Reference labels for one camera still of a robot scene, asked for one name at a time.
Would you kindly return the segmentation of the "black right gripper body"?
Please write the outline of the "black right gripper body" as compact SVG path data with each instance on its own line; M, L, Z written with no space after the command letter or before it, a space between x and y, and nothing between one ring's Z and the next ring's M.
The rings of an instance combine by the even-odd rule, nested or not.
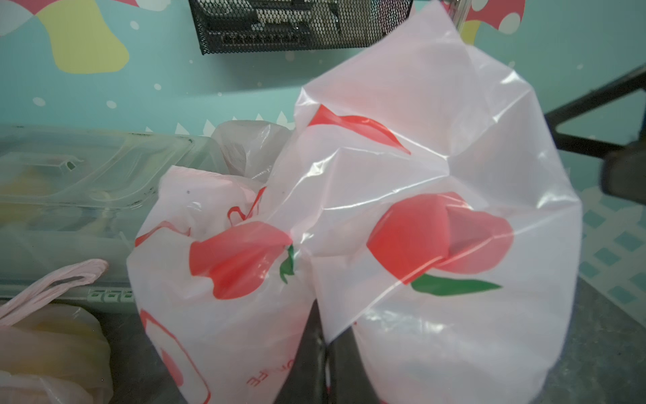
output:
M627 145L604 146L601 189L606 195L645 204L645 118L639 137Z

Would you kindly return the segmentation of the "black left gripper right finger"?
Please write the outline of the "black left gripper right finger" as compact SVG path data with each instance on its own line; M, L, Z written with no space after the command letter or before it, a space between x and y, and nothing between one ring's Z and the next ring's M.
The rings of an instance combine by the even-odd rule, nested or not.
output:
M363 366L353 328L334 339L327 353L330 403L379 404L378 395Z

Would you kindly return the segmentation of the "pink plastic bag front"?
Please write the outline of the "pink plastic bag front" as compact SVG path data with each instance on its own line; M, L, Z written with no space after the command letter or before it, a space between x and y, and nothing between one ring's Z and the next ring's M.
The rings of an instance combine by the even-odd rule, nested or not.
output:
M55 300L96 281L109 265L90 259L57 269L1 306L3 403L107 403L110 346L95 316Z

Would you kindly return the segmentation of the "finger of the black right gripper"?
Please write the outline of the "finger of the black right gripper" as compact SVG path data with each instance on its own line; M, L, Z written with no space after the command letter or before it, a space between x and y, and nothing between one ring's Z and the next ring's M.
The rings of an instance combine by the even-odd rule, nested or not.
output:
M640 138L626 145L619 145L607 141L598 141L588 138L561 134L558 132L552 135L555 146L568 153L576 153L592 158L607 159L619 153L624 153L639 146L645 146L645 139Z
M558 126L567 121L640 90L645 90L645 65L548 112L545 114L548 128L550 131L556 131Z

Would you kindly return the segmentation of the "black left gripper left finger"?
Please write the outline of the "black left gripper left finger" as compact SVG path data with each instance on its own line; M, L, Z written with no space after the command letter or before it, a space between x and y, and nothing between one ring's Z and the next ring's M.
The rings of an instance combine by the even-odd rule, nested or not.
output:
M326 342L318 302L314 301L289 375L274 404L326 402Z

